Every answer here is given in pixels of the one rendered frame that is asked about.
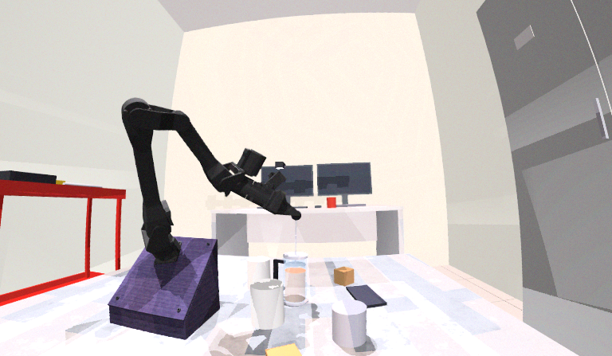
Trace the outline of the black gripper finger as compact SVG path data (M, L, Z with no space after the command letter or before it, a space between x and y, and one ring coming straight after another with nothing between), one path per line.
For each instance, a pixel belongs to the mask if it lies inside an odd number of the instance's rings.
M284 196L284 199L283 199L282 203L280 204L280 206L279 206L279 208L277 210L277 214L280 214L280 215L290 215L290 216L300 216L300 212L296 208L293 208L290 204L287 203L285 196Z

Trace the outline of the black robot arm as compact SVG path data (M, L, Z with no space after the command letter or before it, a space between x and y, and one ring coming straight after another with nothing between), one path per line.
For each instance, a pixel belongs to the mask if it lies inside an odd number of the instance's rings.
M154 264L175 263L182 242L171 235L170 207L166 200L160 201L155 176L151 141L153 130L177 131L195 158L202 165L210 184L219 193L230 192L246 198L254 180L247 176L258 176L266 157L249 148L244 148L238 163L221 164L210 152L185 112L148 104L141 98L127 100L121 108L122 120L131 141L139 186L143 196L143 241L146 251L155 257ZM234 175L231 174L231 172Z

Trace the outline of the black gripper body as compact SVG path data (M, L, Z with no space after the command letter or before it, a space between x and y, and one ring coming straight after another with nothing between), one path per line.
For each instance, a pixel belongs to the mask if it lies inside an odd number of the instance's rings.
M262 183L255 181L245 199L276 215L285 195L282 190L268 191Z

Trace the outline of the glass french press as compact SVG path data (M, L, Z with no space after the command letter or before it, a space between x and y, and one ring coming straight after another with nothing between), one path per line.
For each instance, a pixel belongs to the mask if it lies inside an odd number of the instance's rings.
M273 279L278 280L279 263L284 264L284 305L302 306L308 303L307 296L307 262L308 254L295 252L283 254L284 260L273 259Z

